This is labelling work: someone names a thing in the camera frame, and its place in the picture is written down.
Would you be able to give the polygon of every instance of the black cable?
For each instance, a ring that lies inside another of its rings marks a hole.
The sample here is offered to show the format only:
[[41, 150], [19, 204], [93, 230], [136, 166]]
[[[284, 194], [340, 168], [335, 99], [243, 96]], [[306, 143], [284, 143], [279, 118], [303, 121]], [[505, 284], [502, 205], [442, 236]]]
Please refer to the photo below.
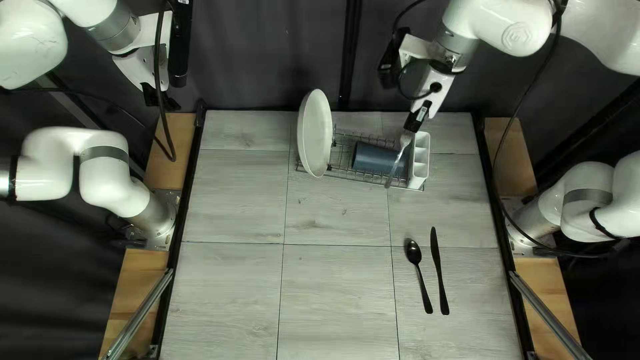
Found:
[[[3, 90], [2, 94], [12, 94], [12, 93], [19, 93], [19, 92], [25, 92], [25, 93], [28, 93], [28, 92], [63, 92], [65, 94], [74, 94], [74, 95], [81, 95], [81, 96], [90, 97], [92, 99], [102, 101], [102, 102], [104, 102], [104, 103], [116, 108], [118, 111], [122, 112], [124, 115], [127, 115], [128, 117], [133, 119], [133, 121], [135, 121], [135, 123], [140, 125], [143, 129], [147, 130], [146, 125], [144, 125], [144, 123], [142, 123], [142, 121], [140, 119], [138, 119], [135, 115], [133, 115], [132, 113], [127, 111], [125, 108], [121, 107], [120, 105], [117, 105], [115, 102], [107, 99], [106, 97], [95, 95], [95, 94], [92, 94], [90, 92], [85, 92], [85, 91], [82, 91], [82, 90], [74, 90], [74, 89], [64, 89], [64, 88], [31, 88], [31, 89]], [[171, 155], [166, 150], [166, 147], [164, 147], [164, 145], [162, 144], [160, 139], [158, 139], [158, 137], [154, 133], [152, 133], [150, 131], [146, 131], [145, 133], [148, 134], [149, 136], [152, 136], [153, 140], [156, 141], [156, 143], [158, 144], [158, 146], [160, 147], [160, 149], [162, 150], [164, 155], [168, 159], [170, 159]]]
[[408, 62], [407, 64], [405, 64], [405, 65], [403, 66], [403, 68], [402, 68], [402, 69], [400, 70], [400, 72], [398, 73], [398, 80], [397, 80], [397, 84], [398, 84], [398, 86], [397, 86], [397, 89], [398, 89], [398, 92], [400, 93], [400, 95], [402, 95], [402, 97], [404, 97], [405, 99], [410, 100], [410, 101], [417, 101], [417, 100], [422, 100], [422, 99], [424, 99], [425, 97], [427, 97], [427, 96], [429, 96], [429, 95], [431, 95], [431, 94], [433, 94], [433, 93], [435, 93], [435, 92], [439, 92], [440, 90], [442, 90], [442, 84], [440, 84], [440, 83], [437, 83], [437, 82], [436, 82], [436, 83], [432, 83], [432, 84], [429, 86], [429, 90], [427, 90], [427, 92], [425, 92], [425, 93], [424, 93], [424, 94], [422, 94], [422, 95], [418, 95], [418, 96], [410, 96], [410, 95], [407, 95], [407, 94], [404, 92], [404, 90], [402, 90], [402, 78], [403, 78], [403, 76], [404, 76], [404, 73], [405, 73], [405, 70], [407, 69], [407, 67], [408, 67], [410, 64], [413, 64], [413, 63], [421, 63], [421, 61], [417, 61], [417, 60], [415, 60], [415, 61], [410, 61], [410, 62]]
[[400, 23], [400, 19], [402, 19], [402, 17], [409, 12], [409, 10], [415, 8], [416, 6], [420, 5], [421, 3], [428, 1], [428, 0], [416, 0], [414, 2], [412, 2], [411, 4], [409, 4], [409, 6], [407, 6], [406, 8], [404, 8], [403, 11], [401, 11], [398, 16], [396, 17], [395, 21], [394, 21], [394, 27], [392, 28], [391, 31], [391, 35], [396, 33], [396, 30], [398, 29], [398, 24]]
[[[551, 48], [549, 49], [549, 52], [547, 54], [547, 57], [543, 61], [542, 65], [540, 65], [540, 68], [538, 69], [538, 71], [536, 72], [535, 76], [533, 77], [533, 80], [531, 81], [531, 83], [527, 87], [527, 90], [524, 92], [524, 94], [521, 96], [520, 100], [518, 101], [518, 105], [516, 106], [516, 109], [513, 112], [513, 115], [509, 119], [509, 122], [507, 123], [507, 126], [505, 127], [504, 132], [502, 133], [502, 137], [500, 138], [500, 142], [498, 143], [498, 149], [495, 152], [495, 157], [493, 159], [493, 165], [492, 165], [492, 169], [493, 169], [493, 185], [494, 185], [493, 188], [494, 188], [494, 190], [496, 192], [497, 192], [497, 182], [496, 182], [496, 178], [495, 178], [496, 164], [498, 163], [498, 157], [500, 155], [500, 152], [501, 152], [502, 148], [504, 147], [504, 142], [505, 142], [505, 140], [507, 138], [507, 135], [509, 133], [509, 129], [511, 128], [511, 125], [513, 125], [513, 121], [515, 120], [516, 116], [518, 115], [518, 112], [520, 111], [520, 108], [522, 107], [522, 104], [523, 104], [524, 100], [526, 99], [527, 95], [529, 95], [529, 93], [531, 92], [531, 89], [533, 88], [533, 86], [538, 82], [538, 79], [540, 78], [540, 76], [542, 75], [544, 70], [547, 68], [547, 65], [549, 64], [549, 61], [551, 60], [551, 57], [553, 57], [553, 54], [556, 51], [558, 42], [560, 41], [560, 30], [561, 30], [561, 28], [562, 28], [562, 20], [559, 17], [558, 20], [557, 20], [557, 23], [556, 23], [556, 36], [554, 37], [554, 40], [553, 40], [553, 42], [551, 44]], [[535, 245], [537, 245], [539, 247], [542, 247], [544, 249], [547, 249], [550, 252], [553, 252], [555, 254], [573, 256], [575, 258], [598, 259], [598, 258], [605, 258], [605, 257], [609, 256], [609, 252], [602, 253], [602, 254], [578, 254], [578, 253], [574, 253], [574, 252], [570, 252], [570, 251], [554, 249], [552, 247], [549, 247], [549, 246], [541, 243], [540, 241], [532, 238], [527, 233], [525, 233], [525, 231], [522, 230], [515, 223], [515, 221], [513, 221], [513, 219], [511, 218], [511, 215], [509, 215], [509, 213], [507, 212], [507, 209], [505, 208], [504, 203], [502, 202], [502, 200], [500, 199], [500, 197], [498, 196], [497, 193], [496, 193], [496, 197], [499, 200], [498, 203], [500, 204], [500, 209], [502, 210], [502, 214], [504, 215], [504, 217], [511, 223], [511, 225], [513, 226], [514, 229], [516, 229], [520, 234], [522, 234], [522, 236], [527, 238], [527, 240], [531, 241]]]
[[154, 79], [156, 81], [156, 95], [158, 98], [158, 108], [160, 110], [160, 119], [162, 120], [162, 127], [164, 129], [164, 137], [166, 138], [166, 143], [169, 145], [169, 150], [171, 151], [171, 155], [169, 156], [166, 152], [167, 158], [175, 163], [175, 148], [173, 147], [173, 140], [171, 139], [171, 133], [169, 132], [169, 124], [166, 121], [166, 114], [164, 113], [164, 101], [162, 98], [162, 89], [160, 88], [160, 38], [162, 35], [162, 23], [164, 19], [164, 11], [160, 11], [158, 13], [158, 20], [156, 23], [156, 41], [154, 44]]

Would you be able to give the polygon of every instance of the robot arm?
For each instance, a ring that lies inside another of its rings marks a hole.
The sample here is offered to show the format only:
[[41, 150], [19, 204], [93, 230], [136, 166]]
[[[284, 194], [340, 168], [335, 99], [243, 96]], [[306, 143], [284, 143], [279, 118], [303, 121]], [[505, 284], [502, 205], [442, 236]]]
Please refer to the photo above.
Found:
[[[411, 61], [430, 60], [424, 61], [418, 93], [425, 94], [433, 83], [442, 86], [439, 92], [411, 103], [406, 126], [413, 122], [419, 127], [425, 114], [430, 119], [436, 115], [480, 40], [513, 56], [531, 55], [544, 45], [555, 11], [549, 0], [451, 0], [434, 41], [405, 35], [397, 50], [399, 68]], [[562, 36], [587, 47], [606, 67], [640, 76], [639, 1], [569, 0]], [[381, 62], [383, 67], [391, 64]]]
[[[573, 240], [598, 242], [640, 236], [639, 214], [640, 151], [636, 151], [615, 168], [594, 161], [575, 165], [554, 186], [516, 211], [513, 220], [535, 239], [562, 230]], [[596, 223], [609, 234], [596, 228]], [[508, 222], [507, 230], [516, 241], [534, 245]]]
[[84, 201], [129, 221], [148, 240], [163, 238], [173, 229], [175, 208], [129, 176], [128, 153], [127, 140], [114, 131], [37, 129], [24, 139], [19, 157], [0, 160], [0, 196], [18, 201], [66, 196], [73, 183], [74, 156], [79, 156], [78, 183]]
[[[53, 69], [67, 53], [62, 17], [87, 31], [111, 54], [115, 64], [138, 89], [155, 87], [153, 46], [157, 17], [135, 16], [122, 0], [2, 0], [0, 1], [0, 86], [15, 89]], [[160, 61], [161, 90], [167, 72], [172, 12], [163, 14]]]

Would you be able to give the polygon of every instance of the spoon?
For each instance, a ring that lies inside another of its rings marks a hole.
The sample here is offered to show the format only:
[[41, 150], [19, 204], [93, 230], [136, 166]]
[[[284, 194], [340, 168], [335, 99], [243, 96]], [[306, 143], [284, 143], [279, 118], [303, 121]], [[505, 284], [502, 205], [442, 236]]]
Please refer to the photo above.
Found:
[[422, 304], [424, 305], [424, 310], [427, 314], [433, 314], [433, 307], [431, 307], [431, 301], [429, 301], [429, 295], [427, 294], [427, 288], [424, 287], [424, 280], [422, 280], [422, 272], [420, 272], [420, 260], [422, 260], [422, 252], [420, 251], [420, 247], [415, 241], [407, 238], [405, 239], [406, 245], [404, 246], [404, 252], [406, 253], [406, 258], [409, 259], [411, 264], [415, 265], [415, 268], [418, 270], [418, 277], [420, 278], [420, 291], [422, 292]]

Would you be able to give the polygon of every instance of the bolt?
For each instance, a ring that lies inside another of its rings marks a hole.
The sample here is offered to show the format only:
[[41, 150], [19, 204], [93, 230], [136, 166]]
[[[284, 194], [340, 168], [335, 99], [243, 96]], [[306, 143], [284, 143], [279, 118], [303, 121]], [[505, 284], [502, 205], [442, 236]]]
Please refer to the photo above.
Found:
[[444, 57], [444, 61], [446, 63], [448, 63], [449, 65], [455, 64], [457, 60], [458, 59], [456, 58], [455, 55], [447, 55], [447, 56]]

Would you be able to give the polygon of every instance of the black knife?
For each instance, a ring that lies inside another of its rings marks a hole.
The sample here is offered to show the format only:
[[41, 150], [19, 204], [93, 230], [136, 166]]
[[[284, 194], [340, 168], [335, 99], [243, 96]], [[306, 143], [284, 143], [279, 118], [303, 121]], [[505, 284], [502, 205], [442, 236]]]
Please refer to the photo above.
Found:
[[449, 314], [449, 303], [447, 294], [444, 292], [444, 283], [442, 282], [442, 267], [440, 266], [440, 250], [438, 249], [438, 235], [436, 228], [431, 227], [431, 257], [436, 265], [436, 273], [438, 274], [438, 290], [440, 292], [440, 312], [443, 315]]

